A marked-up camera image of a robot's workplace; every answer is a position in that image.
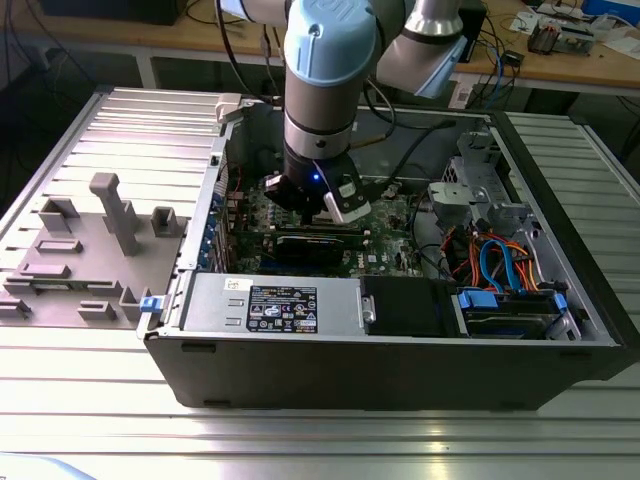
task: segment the workbench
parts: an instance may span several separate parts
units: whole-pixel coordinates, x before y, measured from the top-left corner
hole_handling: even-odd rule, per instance
[[[161,204],[193,216],[216,148],[217,98],[135,89],[94,94],[0,220],[0,280],[42,227],[36,212],[48,197],[71,198],[79,212],[102,211],[88,188],[98,171],[118,174],[122,200],[131,200],[139,214]],[[627,177],[598,170],[604,157],[618,164],[588,130],[571,127],[567,117],[512,119],[553,182],[561,185],[565,171],[581,170],[589,176],[582,180],[600,187],[598,198],[609,199],[581,207],[565,194],[581,232],[596,239],[606,234],[614,228],[607,226],[612,212],[629,219],[616,223],[621,229],[640,228],[637,210],[611,202],[622,200],[614,190]],[[575,130],[575,154],[562,159],[569,162],[565,168],[552,158],[565,141],[554,137],[557,128]],[[636,198],[637,184],[628,181]],[[598,261],[612,274],[637,266],[633,258],[609,264],[632,255],[622,244],[590,248],[594,255],[593,248],[608,252]],[[623,303],[638,324],[639,288],[637,281],[616,287],[618,295],[628,294]],[[175,400],[133,330],[24,326],[0,328],[0,392],[0,451],[51,455],[100,479],[144,472],[145,478],[194,480],[601,480],[636,479],[640,469],[637,364],[609,382],[578,384],[538,412],[190,409]]]
[[[29,10],[15,0],[14,25],[23,44],[35,49],[32,59],[40,59],[46,66],[43,51],[55,47]],[[142,86],[158,88],[153,59],[158,57],[227,62],[219,30],[212,25],[197,23],[182,17],[171,27],[145,25],[109,20],[84,18],[46,17],[36,7],[42,23],[69,50],[86,50],[125,54],[135,57]],[[527,51],[527,36],[508,30],[512,17],[526,7],[519,0],[488,0],[490,16],[496,33],[507,48],[526,56],[516,86],[546,90],[596,93],[605,95],[640,95],[640,62],[598,44],[589,57],[567,54],[542,56]],[[197,18],[211,20],[213,1],[204,0],[196,5],[192,14]],[[233,50],[240,63],[264,65],[260,50],[262,27],[254,24],[234,25],[230,34]],[[485,22],[484,29],[489,31]],[[272,64],[282,65],[277,49],[273,49]],[[485,48],[476,47],[468,64],[459,64],[452,77],[458,86],[450,106],[464,107],[469,89],[483,83],[493,72],[494,66]]]

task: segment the blue latch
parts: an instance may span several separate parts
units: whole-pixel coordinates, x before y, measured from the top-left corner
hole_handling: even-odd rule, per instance
[[[556,302],[556,306],[558,307],[558,310],[560,310],[562,313],[568,310],[569,305],[567,304],[567,299],[564,297],[564,295],[562,295],[561,293],[556,293],[553,296],[553,299]]]
[[[162,313],[162,310],[164,310],[164,300],[164,295],[143,297],[140,300],[140,311],[142,313]]]

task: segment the blue cable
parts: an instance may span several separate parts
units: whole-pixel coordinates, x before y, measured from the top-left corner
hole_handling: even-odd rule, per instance
[[[489,240],[482,246],[482,250],[480,250],[480,270],[482,271],[482,276],[496,288],[498,293],[504,293],[502,285],[491,278],[489,269],[487,268],[487,254],[489,253],[489,247],[491,247],[491,245],[493,244],[498,245],[502,249],[502,254],[504,255],[504,269],[507,272],[507,279],[509,280],[509,286],[511,286],[511,290],[513,290],[514,292],[522,292],[520,280],[518,280],[518,276],[513,271],[513,263],[511,263],[511,252],[509,252],[509,247],[507,247],[504,242],[501,242],[499,240]]]
[[[502,88],[502,84],[500,82],[502,81],[502,74],[504,70],[502,68],[502,60],[500,59],[500,54],[498,53],[498,50],[496,50],[494,47],[488,44],[485,44],[485,46],[489,50],[491,50],[493,54],[496,56],[496,65],[498,68],[498,81],[496,82],[496,88],[493,90],[493,94],[491,95],[491,97],[489,98],[489,101],[484,107],[484,108],[489,108],[493,104],[493,102],[495,102],[496,99],[498,98],[498,92],[500,92],[500,89]]]

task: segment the slotted metal surface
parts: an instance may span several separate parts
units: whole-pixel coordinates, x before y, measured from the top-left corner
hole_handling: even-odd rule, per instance
[[[166,95],[121,90],[110,100],[138,102],[143,111],[145,99],[155,104]],[[174,95],[180,102],[213,101]],[[78,139],[103,112],[96,105]],[[132,117],[118,122],[148,125]],[[100,211],[87,195],[86,170],[110,168],[131,186],[138,211],[173,186],[170,196],[180,199],[165,201],[188,214],[189,191],[207,160],[162,149],[147,156],[78,151],[69,147],[0,239],[5,272],[39,228],[31,212],[53,183],[67,182],[80,208]],[[591,237],[608,258],[613,247]],[[621,246],[635,238],[619,237],[627,242]],[[631,277],[618,287],[632,288]],[[194,410],[175,401],[134,332],[25,327],[0,330],[0,392],[0,451],[50,454],[100,479],[601,480],[636,479],[640,471],[639,365],[609,382],[577,385],[530,413]]]
[[[590,128],[509,114],[585,245],[640,328],[640,188]]]

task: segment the circuit board on table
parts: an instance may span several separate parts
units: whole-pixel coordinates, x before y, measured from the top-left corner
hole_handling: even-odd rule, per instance
[[[391,197],[374,203],[372,212],[353,224],[335,225],[323,212],[303,226],[300,215],[280,208],[260,189],[232,194],[231,266],[237,273],[263,275],[422,276],[410,240],[409,197]]]

